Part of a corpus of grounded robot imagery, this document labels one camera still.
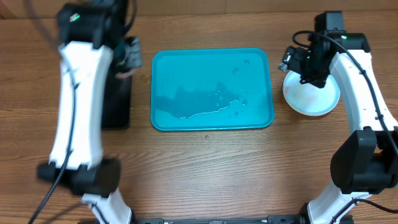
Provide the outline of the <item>green pink sponge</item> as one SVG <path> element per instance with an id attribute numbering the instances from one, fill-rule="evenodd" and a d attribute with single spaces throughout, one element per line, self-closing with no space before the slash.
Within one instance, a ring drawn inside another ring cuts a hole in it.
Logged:
<path id="1" fill-rule="evenodd" d="M 130 70 L 128 72 L 119 72 L 115 75 L 115 77 L 117 79 L 124 79 L 124 78 L 128 78 L 131 77 L 134 74 L 134 70 Z"/>

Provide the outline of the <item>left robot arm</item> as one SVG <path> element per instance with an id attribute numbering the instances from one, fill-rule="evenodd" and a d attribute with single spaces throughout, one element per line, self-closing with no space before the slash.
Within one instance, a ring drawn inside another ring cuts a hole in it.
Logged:
<path id="1" fill-rule="evenodd" d="M 59 38 L 49 43 L 60 57 L 60 104 L 49 160 L 37 167 L 39 179 L 70 189 L 96 223 L 134 223 L 133 210 L 119 190 L 121 163 L 103 156 L 103 111 L 117 109 L 129 119 L 131 75 L 142 65 L 139 39 L 127 35 L 135 1 L 67 3 L 57 14 Z"/>

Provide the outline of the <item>light blue plate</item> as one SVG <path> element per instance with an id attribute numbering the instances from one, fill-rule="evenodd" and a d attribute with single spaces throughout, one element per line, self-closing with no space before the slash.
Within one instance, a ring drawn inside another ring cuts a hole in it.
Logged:
<path id="1" fill-rule="evenodd" d="M 306 116 L 322 116 L 331 112 L 340 100 L 340 89 L 330 75 L 326 85 L 318 88 L 310 83 L 300 84 L 300 75 L 290 71 L 283 82 L 282 92 L 287 104 Z"/>

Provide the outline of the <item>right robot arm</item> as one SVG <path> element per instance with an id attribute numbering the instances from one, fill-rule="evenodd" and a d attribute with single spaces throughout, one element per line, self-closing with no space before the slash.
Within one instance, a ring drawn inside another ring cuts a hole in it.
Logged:
<path id="1" fill-rule="evenodd" d="M 331 158 L 331 182 L 296 215 L 268 216 L 268 223 L 352 223 L 358 203 L 397 185 L 397 120 L 374 76 L 371 49 L 362 33 L 345 30 L 340 11 L 314 19 L 308 44 L 288 47 L 280 70 L 298 73 L 302 84 L 323 88 L 333 77 L 348 115 L 350 135 Z"/>

